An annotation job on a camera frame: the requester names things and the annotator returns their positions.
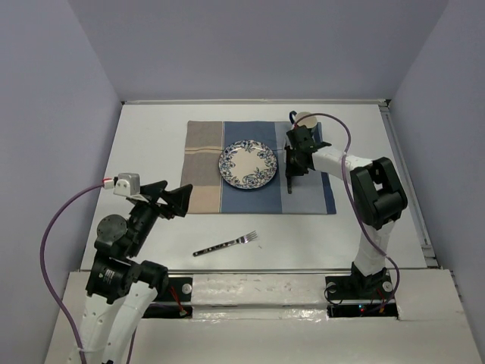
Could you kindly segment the silver knife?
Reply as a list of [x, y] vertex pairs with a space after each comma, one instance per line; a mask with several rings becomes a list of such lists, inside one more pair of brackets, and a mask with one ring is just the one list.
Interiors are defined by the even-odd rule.
[[288, 194], [292, 194], [293, 193], [293, 178], [291, 176], [287, 176], [286, 182], [287, 182], [287, 192], [288, 192]]

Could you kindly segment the dark green mug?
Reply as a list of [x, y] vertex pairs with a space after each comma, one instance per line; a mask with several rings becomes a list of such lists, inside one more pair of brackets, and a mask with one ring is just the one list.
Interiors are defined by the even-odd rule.
[[315, 128], [317, 127], [317, 117], [308, 111], [289, 113], [289, 121], [291, 123], [290, 130], [286, 133], [288, 138], [294, 136], [313, 138]]

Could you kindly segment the blue white patterned plate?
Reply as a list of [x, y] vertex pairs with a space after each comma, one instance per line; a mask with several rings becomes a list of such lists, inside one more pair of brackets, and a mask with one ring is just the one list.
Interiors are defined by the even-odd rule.
[[266, 144], [240, 140], [227, 146], [218, 160], [223, 180], [241, 190], [256, 190], [268, 184], [277, 173], [277, 156]]

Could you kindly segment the blue beige checked cloth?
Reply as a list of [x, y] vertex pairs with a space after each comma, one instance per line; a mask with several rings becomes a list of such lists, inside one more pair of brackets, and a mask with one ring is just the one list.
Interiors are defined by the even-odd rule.
[[[182, 186], [193, 185], [189, 213], [335, 215], [335, 198], [325, 173], [309, 171], [294, 177], [292, 192], [287, 192], [283, 147], [289, 129], [288, 121], [189, 121], [180, 181]], [[262, 142], [276, 155], [276, 174], [264, 186], [240, 189], [222, 178], [221, 153], [240, 140]]]

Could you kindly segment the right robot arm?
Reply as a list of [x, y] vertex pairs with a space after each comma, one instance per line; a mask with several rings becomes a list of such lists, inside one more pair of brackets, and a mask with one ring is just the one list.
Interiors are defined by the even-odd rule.
[[302, 254], [322, 243], [336, 245], [352, 231], [336, 209], [330, 179], [343, 182], [361, 228], [350, 273], [335, 281], [341, 300], [369, 297], [383, 282], [390, 258], [390, 231], [407, 206], [399, 176], [388, 158], [353, 156], [324, 141], [317, 127], [272, 121], [191, 121], [185, 163], [193, 173], [171, 189], [156, 186], [158, 215], [185, 218], [201, 210], [215, 221], [189, 221], [162, 234], [166, 256], [233, 247], [224, 267], [298, 268]]

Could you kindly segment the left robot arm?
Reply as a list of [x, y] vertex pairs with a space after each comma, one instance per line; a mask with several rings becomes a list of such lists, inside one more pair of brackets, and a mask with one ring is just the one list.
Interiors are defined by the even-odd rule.
[[82, 363], [116, 363], [153, 300], [169, 285], [168, 270], [137, 256], [155, 222], [186, 215], [192, 185], [168, 191], [167, 181], [133, 189], [124, 174], [114, 180], [116, 194], [133, 204], [128, 217], [108, 215], [96, 228], [95, 258], [86, 285], [80, 324]]

